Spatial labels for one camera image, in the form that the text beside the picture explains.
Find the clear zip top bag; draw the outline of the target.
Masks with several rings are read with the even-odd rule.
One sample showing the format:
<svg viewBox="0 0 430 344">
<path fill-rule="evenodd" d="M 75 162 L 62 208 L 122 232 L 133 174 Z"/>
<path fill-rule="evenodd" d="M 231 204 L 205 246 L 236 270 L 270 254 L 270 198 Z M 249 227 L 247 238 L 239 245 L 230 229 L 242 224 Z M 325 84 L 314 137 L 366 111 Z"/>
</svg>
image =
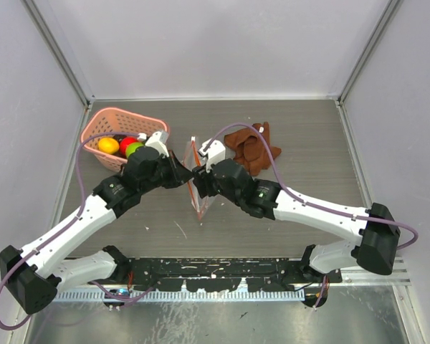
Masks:
<svg viewBox="0 0 430 344">
<path fill-rule="evenodd" d="M 183 166 L 188 170 L 192 171 L 195 168 L 201 167 L 205 164 L 206 159 L 202 158 L 199 154 L 199 148 L 201 144 L 197 136 L 191 136 L 190 140 L 186 144 L 185 153 L 183 155 Z M 195 184 L 196 179 L 192 178 L 188 183 L 189 195 L 191 198 L 191 205 L 196 211 L 196 215 L 201 221 L 207 214 L 208 210 L 215 202 L 215 196 L 201 197 L 198 187 Z"/>
</svg>

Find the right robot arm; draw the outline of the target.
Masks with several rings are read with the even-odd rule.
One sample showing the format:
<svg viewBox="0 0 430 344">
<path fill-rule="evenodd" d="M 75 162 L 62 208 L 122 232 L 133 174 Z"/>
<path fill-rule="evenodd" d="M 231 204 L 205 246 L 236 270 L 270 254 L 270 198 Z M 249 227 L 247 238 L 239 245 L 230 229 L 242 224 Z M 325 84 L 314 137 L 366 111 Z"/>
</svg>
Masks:
<svg viewBox="0 0 430 344">
<path fill-rule="evenodd" d="M 252 178 L 232 159 L 210 168 L 193 169 L 199 196 L 223 196 L 255 218 L 291 221 L 340 237 L 328 245 L 310 245 L 300 264 L 308 282 L 318 281 L 333 270 L 358 265 L 368 272 L 390 275 L 393 271 L 400 230 L 383 204 L 369 209 L 350 207 L 306 195 L 293 197 L 291 188 Z"/>
</svg>

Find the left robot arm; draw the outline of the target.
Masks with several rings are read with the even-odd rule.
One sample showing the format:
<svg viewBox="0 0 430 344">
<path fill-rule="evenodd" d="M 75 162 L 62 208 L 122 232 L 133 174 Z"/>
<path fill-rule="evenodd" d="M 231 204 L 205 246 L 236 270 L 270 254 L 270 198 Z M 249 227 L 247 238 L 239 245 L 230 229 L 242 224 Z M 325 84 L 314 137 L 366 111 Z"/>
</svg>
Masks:
<svg viewBox="0 0 430 344">
<path fill-rule="evenodd" d="M 9 245 L 0 252 L 4 285 L 26 314 L 48 306 L 57 293 L 96 280 L 126 281 L 130 260 L 114 246 L 69 260 L 81 243 L 140 203 L 156 188 L 178 188 L 192 173 L 172 152 L 144 147 L 133 153 L 121 172 L 103 179 L 71 216 L 21 249 Z"/>
</svg>

